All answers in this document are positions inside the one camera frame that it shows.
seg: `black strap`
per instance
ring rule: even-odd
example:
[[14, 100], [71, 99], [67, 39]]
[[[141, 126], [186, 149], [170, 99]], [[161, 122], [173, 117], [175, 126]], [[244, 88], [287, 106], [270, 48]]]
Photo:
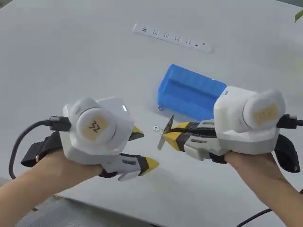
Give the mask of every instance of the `black strap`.
[[[46, 137], [44, 141], [32, 144], [22, 159], [21, 164], [26, 167], [33, 167], [37, 164], [37, 156], [38, 159], [41, 160], [47, 154], [50, 154], [61, 148], [62, 142], [60, 139], [60, 134], [58, 131], [55, 131], [49, 137]], [[112, 178], [116, 175], [117, 172], [108, 173], [107, 171], [103, 170], [99, 176], [104, 178]]]
[[218, 156], [213, 153], [209, 153], [209, 157], [212, 159], [213, 162], [219, 163], [219, 164], [226, 164], [227, 162], [225, 161], [225, 155]]
[[286, 136], [279, 134], [275, 154], [279, 165], [284, 170], [290, 173], [299, 173], [301, 171], [298, 154], [293, 143]]

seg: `blue container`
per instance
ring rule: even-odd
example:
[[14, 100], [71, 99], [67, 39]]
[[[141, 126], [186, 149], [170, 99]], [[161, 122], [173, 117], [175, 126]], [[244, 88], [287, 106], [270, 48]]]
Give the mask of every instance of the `blue container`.
[[199, 121], [214, 118], [214, 104], [226, 84], [177, 65], [167, 70], [158, 90], [158, 105]]

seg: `metal washer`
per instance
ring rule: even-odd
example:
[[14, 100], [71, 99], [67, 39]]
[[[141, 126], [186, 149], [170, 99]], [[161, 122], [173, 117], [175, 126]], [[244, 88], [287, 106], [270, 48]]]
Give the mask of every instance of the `metal washer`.
[[152, 129], [153, 129], [154, 131], [159, 131], [159, 130], [160, 130], [159, 126], [157, 126], [157, 125], [155, 125]]

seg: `green leaf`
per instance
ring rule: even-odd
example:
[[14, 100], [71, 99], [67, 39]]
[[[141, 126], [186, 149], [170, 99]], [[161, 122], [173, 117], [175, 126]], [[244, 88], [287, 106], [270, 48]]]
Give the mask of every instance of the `green leaf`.
[[301, 16], [303, 16], [303, 9], [294, 16], [294, 21], [297, 22]]

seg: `electrical outlet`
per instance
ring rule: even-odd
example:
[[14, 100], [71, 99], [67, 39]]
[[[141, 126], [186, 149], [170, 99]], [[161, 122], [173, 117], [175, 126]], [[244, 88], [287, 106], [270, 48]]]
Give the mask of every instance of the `electrical outlet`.
[[212, 46], [204, 41], [195, 40], [183, 35], [177, 35], [168, 31], [159, 30], [151, 26], [143, 26], [140, 24], [135, 24], [133, 27], [133, 32], [153, 37], [156, 39], [164, 40], [173, 44], [182, 45], [199, 51], [205, 51], [210, 53], [212, 51]]

